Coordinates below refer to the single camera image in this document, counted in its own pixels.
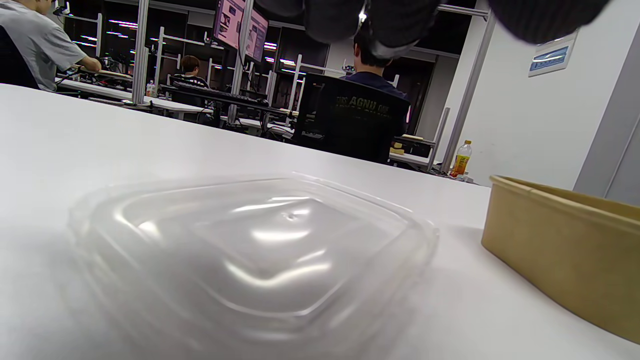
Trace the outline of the person's left hand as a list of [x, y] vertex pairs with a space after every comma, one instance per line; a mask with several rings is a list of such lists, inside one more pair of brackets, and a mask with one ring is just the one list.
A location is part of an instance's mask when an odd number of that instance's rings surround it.
[[[309, 37], [331, 44], [363, 40], [375, 59], [404, 55], [432, 27], [441, 0], [260, 0], [268, 12], [303, 16]], [[607, 0], [489, 0], [492, 14], [515, 38], [544, 44], [593, 22]]]

